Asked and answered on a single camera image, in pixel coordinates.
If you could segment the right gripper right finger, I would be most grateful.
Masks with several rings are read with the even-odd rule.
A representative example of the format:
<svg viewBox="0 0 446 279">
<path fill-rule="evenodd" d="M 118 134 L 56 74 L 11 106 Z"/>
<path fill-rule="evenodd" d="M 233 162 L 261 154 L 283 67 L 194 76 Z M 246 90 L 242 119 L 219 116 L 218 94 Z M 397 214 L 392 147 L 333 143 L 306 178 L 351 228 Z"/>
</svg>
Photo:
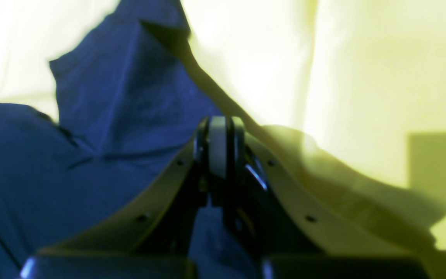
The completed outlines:
<svg viewBox="0 0 446 279">
<path fill-rule="evenodd" d="M 262 279 L 428 279 L 423 263 L 299 185 L 241 119 L 227 119 L 227 222 Z"/>
</svg>

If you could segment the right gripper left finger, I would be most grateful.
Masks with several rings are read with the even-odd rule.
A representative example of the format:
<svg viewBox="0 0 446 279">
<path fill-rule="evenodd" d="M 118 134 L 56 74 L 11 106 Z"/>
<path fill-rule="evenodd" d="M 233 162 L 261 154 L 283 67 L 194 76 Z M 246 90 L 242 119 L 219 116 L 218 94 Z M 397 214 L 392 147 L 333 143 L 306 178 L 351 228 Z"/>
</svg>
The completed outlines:
<svg viewBox="0 0 446 279">
<path fill-rule="evenodd" d="M 196 279 L 188 258 L 211 167 L 226 177 L 225 117 L 204 119 L 158 178 L 101 224 L 28 258 L 22 279 Z"/>
</svg>

